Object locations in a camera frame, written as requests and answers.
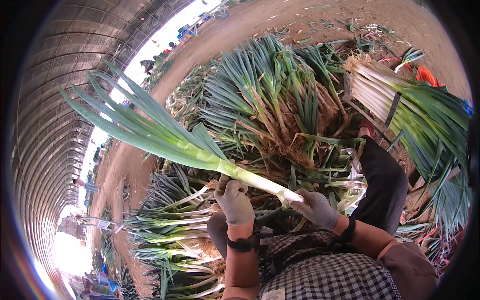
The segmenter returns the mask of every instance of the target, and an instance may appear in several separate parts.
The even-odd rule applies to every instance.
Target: person's knee
[[[398,167],[399,170],[389,174],[388,178],[396,192],[405,193],[406,196],[408,192],[408,178],[403,169],[400,166]]]
[[[211,237],[216,236],[221,231],[224,231],[225,228],[228,228],[227,217],[222,211],[214,213],[210,217],[210,220],[208,220],[207,231]]]

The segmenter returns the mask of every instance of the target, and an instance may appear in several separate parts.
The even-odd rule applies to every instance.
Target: dirt ground
[[[195,65],[205,64],[221,51],[231,50],[256,33],[269,28],[283,28],[291,24],[291,38],[304,40],[312,37],[316,42],[353,38],[358,35],[350,32],[346,26],[339,25],[334,29],[306,34],[305,32],[312,30],[308,21],[320,21],[321,18],[344,22],[353,18],[356,19],[355,25],[377,23],[395,30],[396,34],[411,43],[415,49],[423,49],[427,53],[423,59],[416,62],[417,65],[429,68],[453,94],[471,99],[466,75],[446,32],[429,11],[413,0],[256,0],[232,7],[228,13],[226,20],[214,19],[206,23],[201,27],[199,37],[191,38],[176,52],[172,69],[151,93],[154,99],[164,104]],[[390,46],[399,56],[409,48],[406,43],[392,42]],[[122,209],[140,206],[139,202],[147,196],[145,189],[149,186],[150,173],[156,164],[154,157],[142,164],[145,155],[145,151],[118,141],[112,146],[99,168],[96,183],[101,187],[101,192],[94,196],[92,216],[100,216],[105,204],[110,204],[113,219],[119,222]],[[122,208],[120,185],[123,179],[130,183],[132,196]],[[89,231],[92,249],[99,243],[99,236],[97,229]],[[148,278],[142,276],[145,269],[130,256],[126,233],[115,235],[114,244],[122,261],[127,262],[131,270],[139,295],[149,295],[151,288],[147,284]]]

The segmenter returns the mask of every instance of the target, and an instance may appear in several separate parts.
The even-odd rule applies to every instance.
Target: checkered apron
[[[326,246],[330,237],[324,230],[275,237],[260,255],[257,300],[281,288],[286,300],[401,299],[386,267],[363,254],[332,251]]]

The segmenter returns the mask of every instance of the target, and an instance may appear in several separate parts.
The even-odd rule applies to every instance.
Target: work glove
[[[305,203],[293,201],[290,203],[290,207],[315,225],[332,230],[340,213],[330,206],[327,198],[319,192],[309,192],[304,189],[298,190],[296,193],[303,196]]]
[[[255,219],[252,204],[245,194],[247,190],[244,183],[230,180],[225,174],[220,176],[214,196],[227,217],[229,226],[240,226]]]

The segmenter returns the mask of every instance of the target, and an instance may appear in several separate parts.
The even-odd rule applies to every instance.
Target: black pants
[[[365,198],[353,212],[363,222],[395,235],[402,215],[408,191],[408,179],[396,163],[374,140],[364,135],[367,144],[363,149],[360,163],[367,179]],[[227,257],[227,218],[222,212],[214,214],[208,221],[208,234],[218,251]]]

